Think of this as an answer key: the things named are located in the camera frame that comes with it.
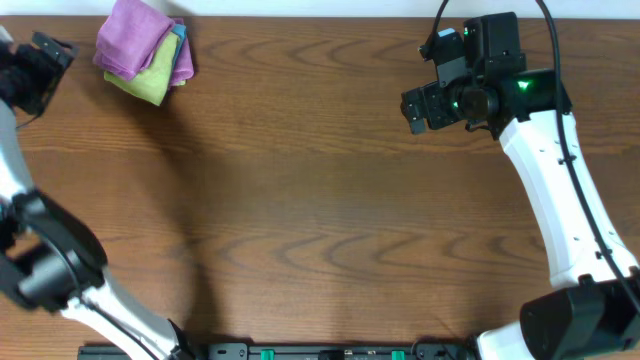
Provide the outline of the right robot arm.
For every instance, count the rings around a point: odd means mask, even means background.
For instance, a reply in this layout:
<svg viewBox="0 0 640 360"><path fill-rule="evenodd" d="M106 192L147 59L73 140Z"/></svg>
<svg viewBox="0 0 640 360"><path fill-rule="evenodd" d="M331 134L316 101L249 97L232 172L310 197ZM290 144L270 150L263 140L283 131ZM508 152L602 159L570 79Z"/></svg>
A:
<svg viewBox="0 0 640 360"><path fill-rule="evenodd" d="M481 333L476 357L583 359L635 348L639 263L590 176L557 69L528 68L510 13L433 32L419 51L437 78L401 96L411 131L463 122L490 132L524 185L549 264L551 293Z"/></svg>

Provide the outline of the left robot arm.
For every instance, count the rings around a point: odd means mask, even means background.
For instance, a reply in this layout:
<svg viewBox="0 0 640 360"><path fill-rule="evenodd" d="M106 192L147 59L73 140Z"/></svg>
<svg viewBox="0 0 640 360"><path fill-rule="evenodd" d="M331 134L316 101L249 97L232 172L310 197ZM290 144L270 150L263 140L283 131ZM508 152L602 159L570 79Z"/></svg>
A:
<svg viewBox="0 0 640 360"><path fill-rule="evenodd" d="M42 32L19 46L1 33L1 291L88 326L132 359L193 359L183 331L114 279L94 233L35 185L25 162L15 111L39 118L77 52Z"/></svg>

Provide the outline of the purple microfiber cloth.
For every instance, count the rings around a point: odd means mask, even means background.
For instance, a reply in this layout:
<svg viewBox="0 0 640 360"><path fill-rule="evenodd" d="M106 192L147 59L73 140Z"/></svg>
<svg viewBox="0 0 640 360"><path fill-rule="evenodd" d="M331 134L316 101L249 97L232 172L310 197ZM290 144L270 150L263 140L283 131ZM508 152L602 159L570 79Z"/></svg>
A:
<svg viewBox="0 0 640 360"><path fill-rule="evenodd" d="M141 0L117 0L96 40L93 63L125 81L146 69L175 22Z"/></svg>

